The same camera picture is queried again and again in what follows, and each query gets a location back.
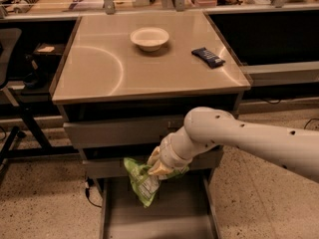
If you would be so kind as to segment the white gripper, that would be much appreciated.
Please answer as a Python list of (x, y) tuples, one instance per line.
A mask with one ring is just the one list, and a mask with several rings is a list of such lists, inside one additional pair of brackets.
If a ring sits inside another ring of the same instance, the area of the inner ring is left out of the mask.
[(156, 146), (150, 155), (147, 165), (149, 175), (166, 175), (173, 172), (173, 168), (182, 168), (192, 162), (194, 157), (194, 142), (186, 133), (184, 127), (167, 135)]

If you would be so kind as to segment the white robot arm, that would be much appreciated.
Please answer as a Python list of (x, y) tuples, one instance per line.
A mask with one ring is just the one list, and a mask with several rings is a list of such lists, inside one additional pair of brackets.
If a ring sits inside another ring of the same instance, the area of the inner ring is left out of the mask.
[(150, 175), (182, 170), (201, 153), (228, 145), (313, 181), (319, 180), (319, 132), (235, 119), (206, 107), (187, 113), (183, 126), (164, 137), (152, 153)]

